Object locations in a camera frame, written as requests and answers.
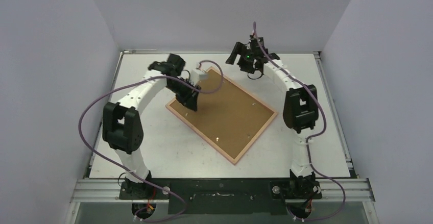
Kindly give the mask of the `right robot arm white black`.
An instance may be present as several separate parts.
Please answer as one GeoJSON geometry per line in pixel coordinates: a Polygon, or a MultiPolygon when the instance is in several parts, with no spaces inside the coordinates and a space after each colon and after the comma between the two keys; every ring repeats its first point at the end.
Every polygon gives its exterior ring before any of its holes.
{"type": "MultiPolygon", "coordinates": [[[[269,53],[264,47],[261,37],[250,36],[248,43],[236,42],[227,64],[237,64],[246,73],[259,71],[268,77],[285,94],[283,105],[283,121],[285,125],[300,134],[304,129],[313,129],[319,117],[319,109],[315,103],[317,90],[314,85],[301,85],[284,67],[280,57],[269,53]]],[[[311,167],[307,141],[298,138],[292,146],[293,158],[290,168],[287,193],[293,198],[302,198],[313,194],[318,188],[316,176],[311,167]]]]}

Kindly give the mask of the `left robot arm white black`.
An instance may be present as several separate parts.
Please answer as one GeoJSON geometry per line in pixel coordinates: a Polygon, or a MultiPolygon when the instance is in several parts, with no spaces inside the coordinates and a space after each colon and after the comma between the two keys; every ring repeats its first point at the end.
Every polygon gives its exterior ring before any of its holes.
{"type": "Polygon", "coordinates": [[[150,101],[161,90],[167,88],[175,94],[176,100],[184,107],[197,111],[199,82],[207,79],[207,72],[198,64],[184,79],[181,73],[185,61],[178,55],[170,54],[166,61],[154,61],[149,65],[142,80],[116,103],[108,102],[103,109],[103,132],[105,142],[116,152],[126,167],[125,191],[144,199],[151,195],[151,172],[144,163],[140,151],[144,132],[140,115],[150,101]]]}

